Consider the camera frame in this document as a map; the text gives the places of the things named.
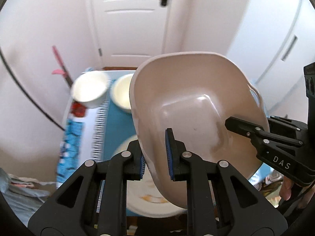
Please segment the person's hand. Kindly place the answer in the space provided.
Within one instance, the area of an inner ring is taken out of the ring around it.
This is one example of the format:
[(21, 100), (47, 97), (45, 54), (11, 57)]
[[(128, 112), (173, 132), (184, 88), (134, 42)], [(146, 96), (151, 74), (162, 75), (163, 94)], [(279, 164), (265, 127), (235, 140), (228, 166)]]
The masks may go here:
[[(283, 200), (287, 201), (290, 199), (291, 194), (292, 194), (291, 189), (292, 189), (293, 185), (294, 185), (294, 182), (292, 180), (290, 180), (289, 178), (287, 178), (285, 176), (283, 177), (283, 184), (282, 184), (280, 192), (279, 192), (279, 195)], [(299, 203), (297, 205), (298, 209), (305, 208), (308, 205), (308, 203), (310, 202), (310, 200), (312, 199), (313, 195), (314, 195), (314, 186), (299, 201)]]

